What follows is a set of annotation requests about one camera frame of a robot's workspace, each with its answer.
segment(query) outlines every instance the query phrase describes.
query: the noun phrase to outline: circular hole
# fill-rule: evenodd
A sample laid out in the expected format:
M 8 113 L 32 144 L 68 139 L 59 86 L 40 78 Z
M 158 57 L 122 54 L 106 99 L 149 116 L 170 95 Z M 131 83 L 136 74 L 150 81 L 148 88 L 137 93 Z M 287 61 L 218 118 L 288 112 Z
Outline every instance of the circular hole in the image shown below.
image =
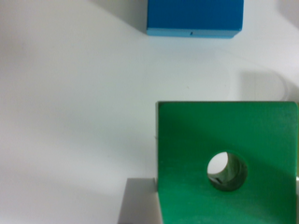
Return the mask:
M 247 165 L 235 154 L 222 152 L 212 158 L 207 167 L 207 177 L 215 189 L 239 189 L 248 175 Z

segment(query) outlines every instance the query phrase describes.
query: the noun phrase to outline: green block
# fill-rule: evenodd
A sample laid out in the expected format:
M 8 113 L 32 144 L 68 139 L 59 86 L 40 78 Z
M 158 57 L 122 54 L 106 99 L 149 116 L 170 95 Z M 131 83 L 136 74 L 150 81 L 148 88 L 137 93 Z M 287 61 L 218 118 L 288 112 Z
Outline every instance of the green block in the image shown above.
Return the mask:
M 295 224 L 297 137 L 292 102 L 159 103 L 164 224 Z M 221 152 L 227 167 L 208 176 Z

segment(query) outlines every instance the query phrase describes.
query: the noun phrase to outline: blue block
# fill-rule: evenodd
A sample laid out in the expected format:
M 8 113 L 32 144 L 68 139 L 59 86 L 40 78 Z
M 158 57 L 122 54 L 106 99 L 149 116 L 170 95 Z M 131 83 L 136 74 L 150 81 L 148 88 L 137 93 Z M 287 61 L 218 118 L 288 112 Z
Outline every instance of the blue block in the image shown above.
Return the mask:
M 149 0 L 148 35 L 232 38 L 242 30 L 244 0 Z

